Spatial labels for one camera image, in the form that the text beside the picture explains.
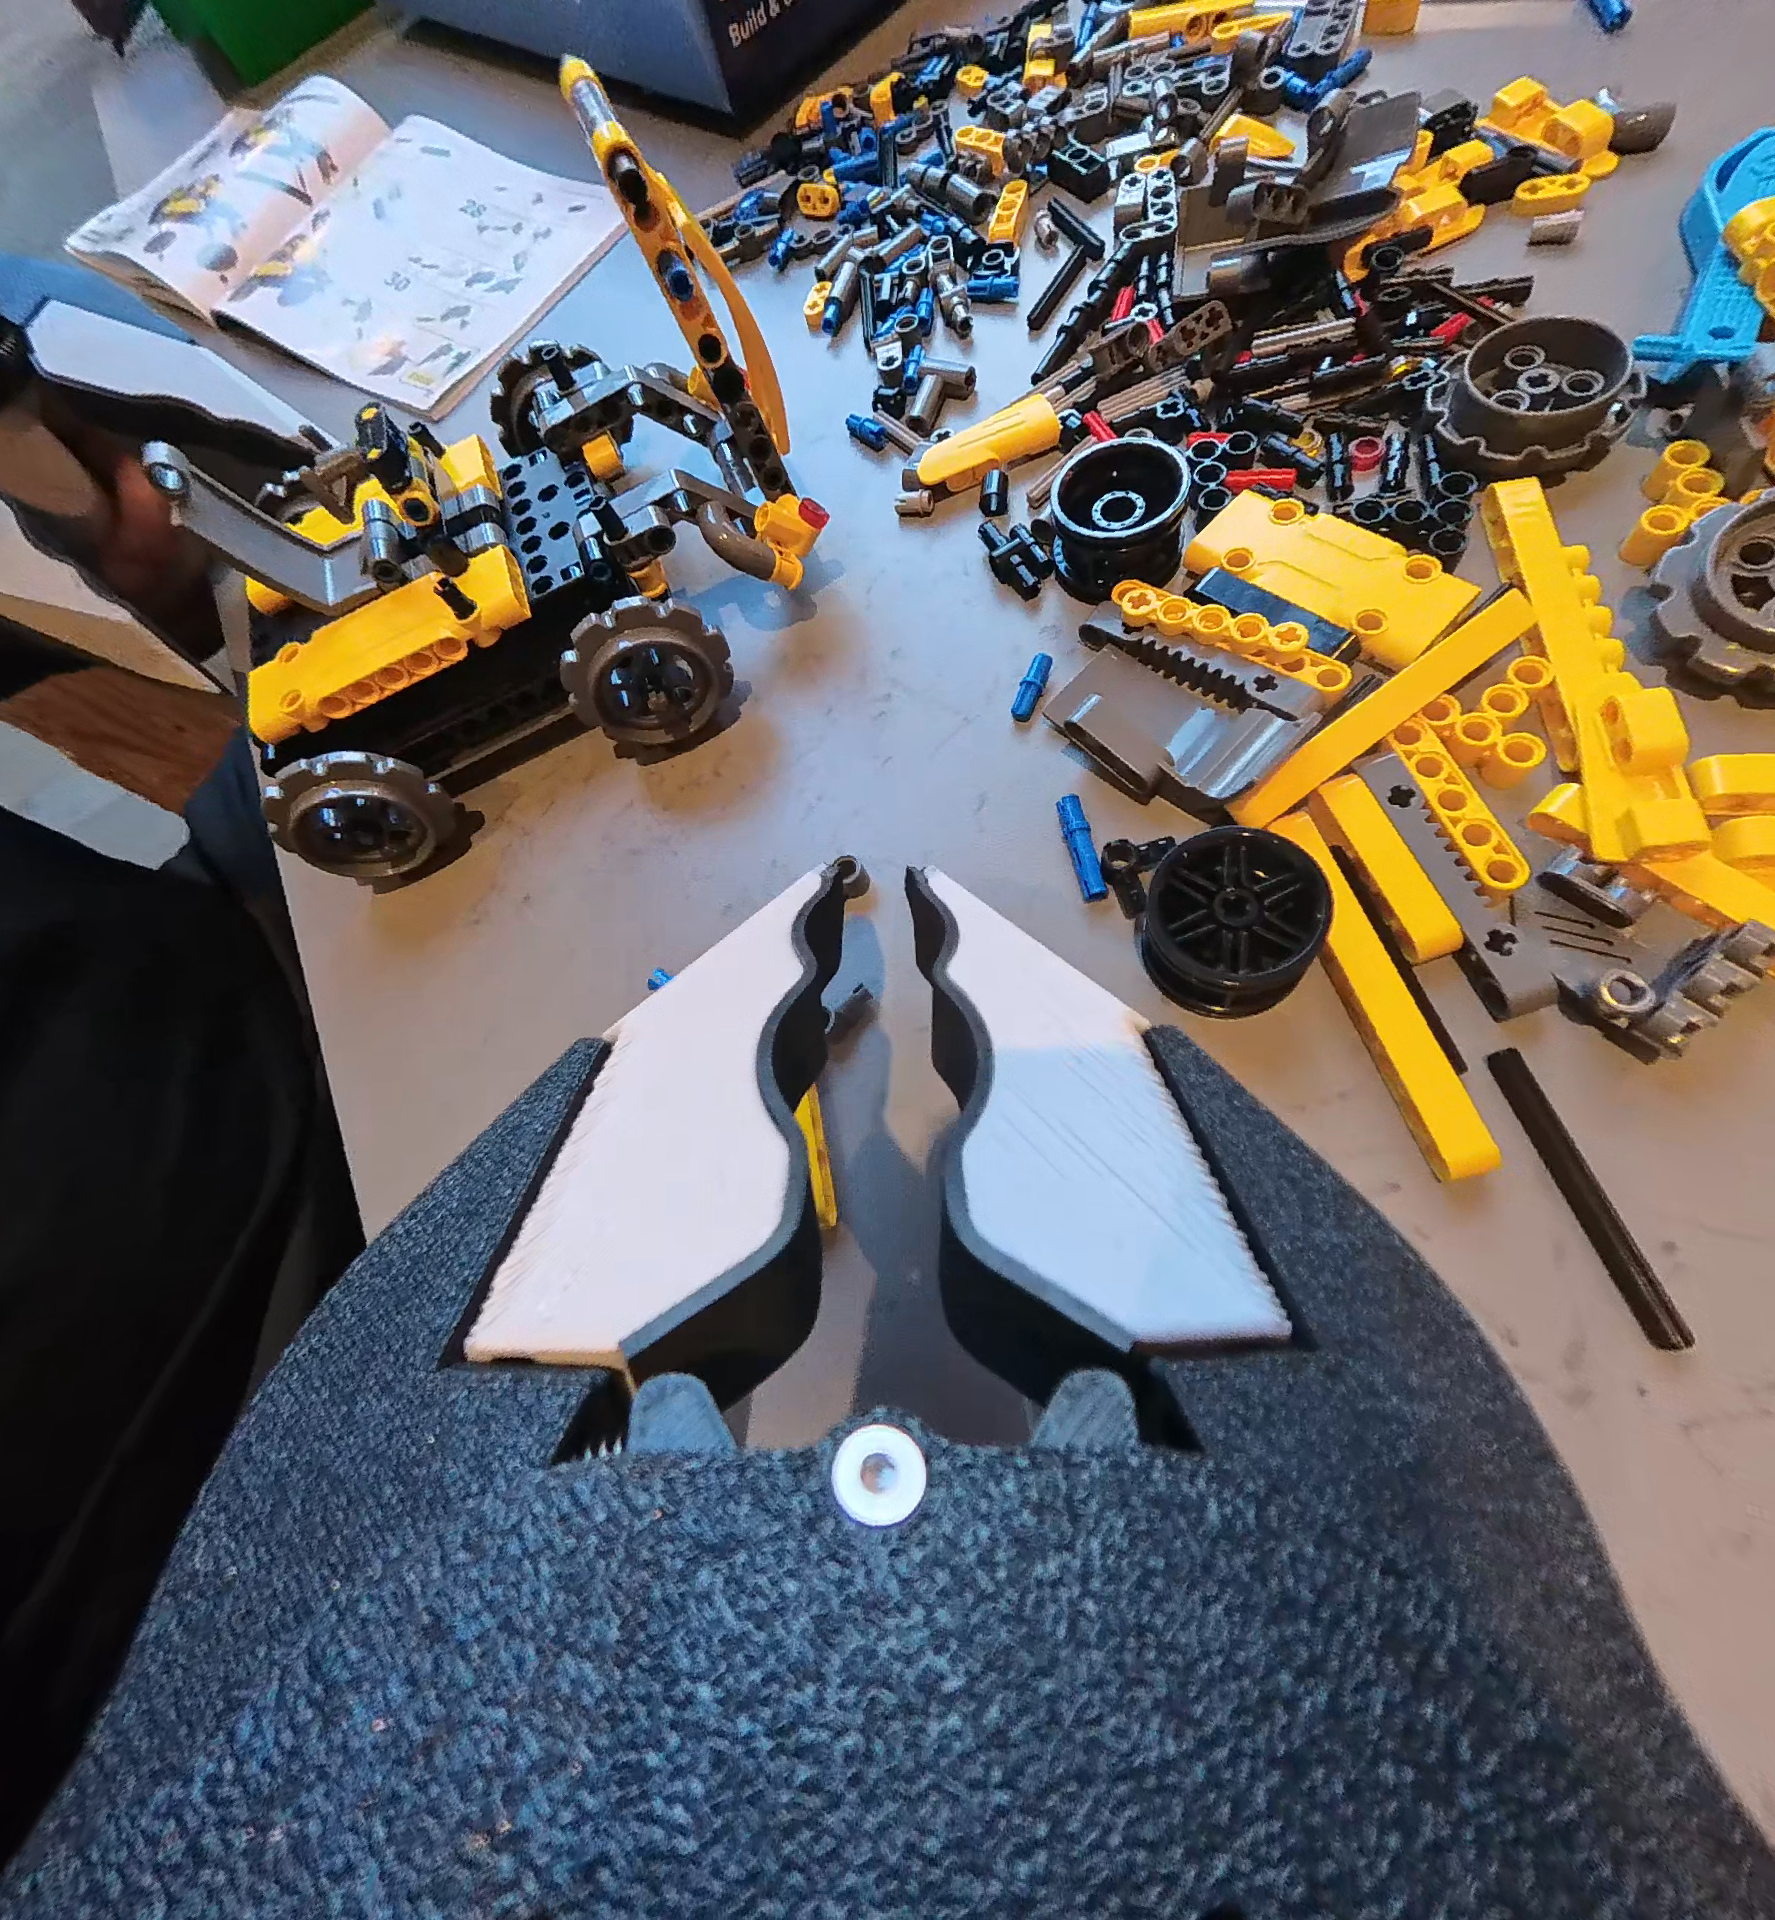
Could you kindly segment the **white instruction booklet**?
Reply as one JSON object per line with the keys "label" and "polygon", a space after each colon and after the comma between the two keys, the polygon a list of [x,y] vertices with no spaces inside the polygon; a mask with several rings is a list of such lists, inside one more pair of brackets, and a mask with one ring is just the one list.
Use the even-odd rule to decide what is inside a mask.
{"label": "white instruction booklet", "polygon": [[621,235],[603,186],[302,78],[228,115],[68,247],[417,417],[444,417]]}

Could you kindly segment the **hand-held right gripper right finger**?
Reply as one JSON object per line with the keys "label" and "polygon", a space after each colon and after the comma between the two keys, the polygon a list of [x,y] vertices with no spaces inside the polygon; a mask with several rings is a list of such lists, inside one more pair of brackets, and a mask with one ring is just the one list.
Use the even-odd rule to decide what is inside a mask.
{"label": "hand-held right gripper right finger", "polygon": [[932,989],[932,1067],[959,1105],[942,1146],[942,1321],[1021,1397],[1110,1367],[1284,1347],[1259,1267],[1153,1022],[1006,920],[942,865],[905,875]]}

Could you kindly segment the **heap of yellow building beams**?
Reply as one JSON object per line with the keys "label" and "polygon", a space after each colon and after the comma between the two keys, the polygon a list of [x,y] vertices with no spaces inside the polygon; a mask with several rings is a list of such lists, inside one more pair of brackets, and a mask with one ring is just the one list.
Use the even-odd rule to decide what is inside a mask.
{"label": "heap of yellow building beams", "polygon": [[[1688,222],[1700,346],[1631,365],[1742,365],[1722,444],[1668,442],[1622,567],[1654,568],[1722,504],[1775,486],[1775,132],[1729,147]],[[1135,801],[1292,839],[1331,875],[1322,964],[1409,1135],[1444,1181],[1502,1146],[1409,981],[1456,957],[1498,1022],[1571,1000],[1636,1058],[1775,981],[1775,751],[1694,757],[1672,683],[1616,635],[1596,567],[1547,479],[1479,479],[1469,555],[1413,580],[1335,522],[1236,504],[1189,534],[1166,589],[1078,606],[1086,667],[1041,705]],[[1166,844],[1099,849],[1065,801],[1086,900],[1139,931]]]}

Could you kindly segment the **black toy wheel rim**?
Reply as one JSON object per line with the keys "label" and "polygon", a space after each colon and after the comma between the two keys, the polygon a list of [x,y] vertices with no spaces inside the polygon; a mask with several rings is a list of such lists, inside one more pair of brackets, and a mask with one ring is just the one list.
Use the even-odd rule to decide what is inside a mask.
{"label": "black toy wheel rim", "polygon": [[1139,964],[1194,1016],[1276,1010],[1331,937],[1331,875],[1284,831],[1210,827],[1145,875]]}
{"label": "black toy wheel rim", "polygon": [[1099,606],[1117,580],[1166,589],[1189,545],[1189,449],[1166,442],[1078,444],[1052,479],[1056,580]]}

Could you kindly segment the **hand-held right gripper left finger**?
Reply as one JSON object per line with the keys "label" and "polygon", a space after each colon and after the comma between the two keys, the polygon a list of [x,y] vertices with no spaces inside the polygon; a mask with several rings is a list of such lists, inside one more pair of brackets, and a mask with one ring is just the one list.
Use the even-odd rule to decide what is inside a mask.
{"label": "hand-held right gripper left finger", "polygon": [[796,1105],[861,893],[856,857],[787,881],[603,1028],[457,1325],[461,1361],[773,1380],[809,1342],[823,1154]]}

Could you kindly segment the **pile of small building pieces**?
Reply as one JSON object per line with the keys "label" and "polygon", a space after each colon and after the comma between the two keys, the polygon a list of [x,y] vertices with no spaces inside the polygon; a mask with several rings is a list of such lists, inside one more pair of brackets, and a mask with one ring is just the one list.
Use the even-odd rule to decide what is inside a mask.
{"label": "pile of small building pieces", "polygon": [[978,499],[993,574],[1056,580],[1052,479],[1099,442],[1189,449],[1189,534],[1250,504],[1335,522],[1413,580],[1469,555],[1479,476],[1431,387],[1534,278],[1459,278],[1483,215],[1578,235],[1672,101],[1365,86],[1417,6],[1016,6],[816,86],[708,215],[728,270],[809,270],[809,334],[870,356],[848,442],[905,449],[905,514]]}

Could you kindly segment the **grey desk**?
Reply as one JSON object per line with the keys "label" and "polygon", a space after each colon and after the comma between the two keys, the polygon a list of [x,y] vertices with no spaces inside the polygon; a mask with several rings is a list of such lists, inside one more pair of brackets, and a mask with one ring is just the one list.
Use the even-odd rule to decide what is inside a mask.
{"label": "grey desk", "polygon": [[[1539,78],[1560,101],[1672,101],[1672,136],[1605,186],[1571,247],[1523,247],[1519,222],[1456,247],[1459,274],[1534,270],[1539,309],[1650,334],[1681,304],[1672,215],[1705,160],[1775,126],[1775,6],[1636,6],[1622,35],[1596,35],[1584,6],[1424,6],[1417,35],[1383,39],[1374,72],[1388,86]],[[208,78],[157,28],[120,62],[70,6],[0,6],[0,247],[51,258],[216,119]],[[949,1441],[1016,1441],[1021,1397],[949,1342],[932,1269],[932,1146],[958,1102],[925,1061],[905,865],[937,859],[1117,1000],[1194,1028],[1456,1285],[1566,1458],[1700,1740],[1775,1844],[1775,981],[1681,1061],[1636,1061],[1547,1010],[1502,1028],[1456,964],[1424,969],[1502,1141],[1502,1171],[1447,1191],[1322,969],[1259,1022],[1170,1010],[1117,902],[1072,900],[1052,814],[1078,791],[1107,839],[1189,822],[1122,801],[1052,733],[1008,727],[1021,667],[1067,645],[1065,597],[1027,606],[993,580],[976,499],[896,522],[896,461],[843,431],[870,387],[856,339],[799,334],[799,274],[760,270],[746,304],[781,365],[787,461],[834,528],[799,597],[740,580],[680,534],[680,597],[740,670],[725,738],[669,758],[562,738],[482,787],[489,827],[461,859],[388,900],[277,859],[367,1233],[541,1061],[615,1022],[655,969],[856,849],[870,893],[848,918],[848,969],[879,1016],[823,1089],[843,1233],[818,1325],[760,1382],[746,1441],[816,1443],[870,1405]],[[1688,1311],[1694,1354],[1631,1325],[1483,1067],[1498,1045],[1539,1067]]]}

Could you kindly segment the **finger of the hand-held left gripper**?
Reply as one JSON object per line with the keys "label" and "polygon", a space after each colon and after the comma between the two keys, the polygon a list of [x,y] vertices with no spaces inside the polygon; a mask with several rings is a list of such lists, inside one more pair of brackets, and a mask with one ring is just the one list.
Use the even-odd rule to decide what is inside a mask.
{"label": "finger of the hand-held left gripper", "polygon": [[144,683],[219,694],[204,657],[182,657],[144,612],[39,545],[0,499],[0,645],[33,645],[57,670],[110,667]]}
{"label": "finger of the hand-held left gripper", "polygon": [[296,403],[181,334],[46,299],[24,322],[24,339],[30,365],[57,387],[128,399],[144,407],[182,403],[208,421],[260,428],[290,444],[327,449],[327,431]]}

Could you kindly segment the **green storage bin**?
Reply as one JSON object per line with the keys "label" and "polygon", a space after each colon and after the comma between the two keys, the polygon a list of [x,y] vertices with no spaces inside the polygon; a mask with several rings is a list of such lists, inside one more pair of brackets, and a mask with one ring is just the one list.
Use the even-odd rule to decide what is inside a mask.
{"label": "green storage bin", "polygon": [[367,9],[367,0],[157,0],[157,18],[219,86],[277,78]]}

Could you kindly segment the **yellow black toy vehicle model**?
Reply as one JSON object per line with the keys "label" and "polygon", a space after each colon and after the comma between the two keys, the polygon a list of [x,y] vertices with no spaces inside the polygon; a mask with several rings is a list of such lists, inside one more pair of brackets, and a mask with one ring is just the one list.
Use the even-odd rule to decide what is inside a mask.
{"label": "yellow black toy vehicle model", "polygon": [[693,356],[598,365],[527,346],[495,387],[496,449],[363,403],[247,504],[181,444],[144,476],[258,606],[246,721],[267,831],[322,875],[405,881],[468,827],[444,776],[555,721],[680,751],[728,699],[728,639],[669,598],[693,522],[740,574],[799,589],[823,528],[787,467],[765,339],[703,222],[615,126],[585,62],[562,101]]}

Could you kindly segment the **dark grey toothed wheel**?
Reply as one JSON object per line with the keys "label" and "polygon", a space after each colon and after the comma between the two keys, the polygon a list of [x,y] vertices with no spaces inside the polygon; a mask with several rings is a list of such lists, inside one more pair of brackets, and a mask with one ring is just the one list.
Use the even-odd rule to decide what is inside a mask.
{"label": "dark grey toothed wheel", "polygon": [[1424,399],[1431,444],[1479,479],[1596,467],[1643,407],[1631,346],[1578,316],[1483,334]]}
{"label": "dark grey toothed wheel", "polygon": [[1654,560],[1643,645],[1700,692],[1775,705],[1775,486]]}

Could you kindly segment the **person's body in dark clothes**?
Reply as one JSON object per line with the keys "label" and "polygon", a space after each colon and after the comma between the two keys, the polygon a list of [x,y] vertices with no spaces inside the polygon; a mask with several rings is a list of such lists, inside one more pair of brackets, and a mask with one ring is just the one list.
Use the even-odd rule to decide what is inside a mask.
{"label": "person's body in dark clothes", "polygon": [[[0,699],[57,652],[0,623]],[[0,1865],[96,1722],[277,1285],[363,1247],[247,751],[169,865],[0,806]]]}

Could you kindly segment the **dark blue cardboard kit box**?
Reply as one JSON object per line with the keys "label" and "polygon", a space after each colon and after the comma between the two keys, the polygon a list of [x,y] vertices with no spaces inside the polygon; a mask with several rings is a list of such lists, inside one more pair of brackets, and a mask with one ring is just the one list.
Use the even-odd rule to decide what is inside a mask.
{"label": "dark blue cardboard kit box", "polygon": [[889,0],[382,0],[405,28],[444,28],[527,62],[585,62],[603,81],[728,126],[765,119]]}

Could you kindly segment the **long black axle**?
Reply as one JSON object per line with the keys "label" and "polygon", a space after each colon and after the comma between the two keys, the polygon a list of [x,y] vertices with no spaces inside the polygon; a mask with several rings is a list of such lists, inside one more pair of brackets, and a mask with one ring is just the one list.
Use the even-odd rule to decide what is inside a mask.
{"label": "long black axle", "polygon": [[1534,1154],[1545,1158],[1558,1193],[1566,1200],[1571,1227],[1584,1233],[1589,1252],[1605,1258],[1609,1285],[1631,1306],[1636,1331],[1650,1347],[1694,1347],[1694,1325],[1672,1306],[1668,1285],[1643,1258],[1636,1238],[1629,1233],[1622,1208],[1596,1181],[1589,1158],[1578,1154],[1571,1130],[1547,1105],[1545,1083],[1534,1061],[1502,1045],[1483,1058],[1489,1083],[1502,1089],[1513,1121],[1523,1130]]}

